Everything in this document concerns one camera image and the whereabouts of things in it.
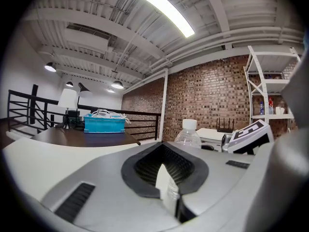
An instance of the black metal railing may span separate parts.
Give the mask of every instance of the black metal railing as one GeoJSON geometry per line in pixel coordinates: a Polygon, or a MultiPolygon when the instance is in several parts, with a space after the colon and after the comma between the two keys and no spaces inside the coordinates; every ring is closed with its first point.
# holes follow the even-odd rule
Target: black metal railing
{"type": "MultiPolygon", "coordinates": [[[[18,131],[20,133],[34,136],[34,134],[31,134],[29,132],[21,131],[16,126],[18,125],[24,125],[28,126],[34,129],[37,129],[37,133],[40,133],[44,130],[47,130],[50,127],[53,127],[55,124],[59,124],[61,122],[55,121],[55,115],[63,116],[62,113],[56,113],[48,110],[48,105],[57,105],[58,101],[50,100],[46,98],[37,97],[34,95],[24,94],[21,92],[9,90],[8,95],[8,104],[7,104],[7,123],[8,123],[8,131],[14,130],[18,131]],[[24,101],[16,101],[16,98],[14,100],[12,99],[12,96],[19,97],[25,99],[24,101]],[[41,109],[41,107],[37,104],[37,102],[42,102],[44,104],[44,109],[41,109]],[[18,106],[18,108],[11,108],[11,104],[14,104],[15,106],[18,106]],[[25,121],[17,120],[16,118],[25,118],[25,121]],[[38,127],[38,125],[31,124],[29,121],[30,119],[34,121],[38,121],[38,123],[42,127],[38,127]]],[[[78,109],[88,110],[89,112],[93,110],[94,107],[92,106],[86,106],[86,105],[80,105],[78,104],[78,109]]],[[[120,114],[126,114],[126,115],[132,115],[132,116],[149,116],[148,119],[132,119],[132,126],[125,127],[125,129],[138,129],[137,132],[132,131],[131,135],[144,135],[144,134],[152,134],[154,136],[149,136],[145,138],[137,138],[138,140],[146,140],[146,139],[152,139],[158,138],[158,122],[159,117],[161,114],[159,113],[145,113],[145,112],[135,112],[135,111],[126,111],[126,110],[115,110],[115,109],[107,109],[108,111],[120,113],[120,114]],[[134,125],[134,122],[140,122],[140,123],[148,123],[148,122],[155,122],[155,124],[152,125],[142,125],[142,126],[136,126],[134,125]]]]}

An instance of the white shelf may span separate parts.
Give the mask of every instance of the white shelf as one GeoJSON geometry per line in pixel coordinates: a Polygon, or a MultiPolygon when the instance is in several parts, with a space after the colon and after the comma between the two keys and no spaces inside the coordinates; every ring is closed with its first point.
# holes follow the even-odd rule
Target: white shelf
{"type": "MultiPolygon", "coordinates": [[[[267,93],[278,93],[280,94],[281,90],[289,83],[289,80],[285,79],[265,79],[264,80],[267,88],[267,93]]],[[[260,94],[259,91],[254,89],[252,94],[260,94]]]]}
{"type": "MultiPolygon", "coordinates": [[[[262,71],[263,72],[282,72],[288,65],[289,63],[296,58],[292,53],[263,53],[259,52],[255,54],[257,55],[257,59],[259,60],[259,63],[261,65],[262,71]]],[[[249,65],[249,71],[248,73],[250,74],[251,72],[258,72],[256,63],[254,59],[251,59],[251,63],[249,65]]]]}
{"type": "MultiPolygon", "coordinates": [[[[252,116],[253,119],[261,119],[261,118],[265,118],[265,115],[254,115],[252,116]]],[[[271,115],[268,115],[268,118],[269,119],[293,119],[294,116],[293,114],[280,114],[280,115],[277,115],[277,114],[271,114],[271,115]]]]}

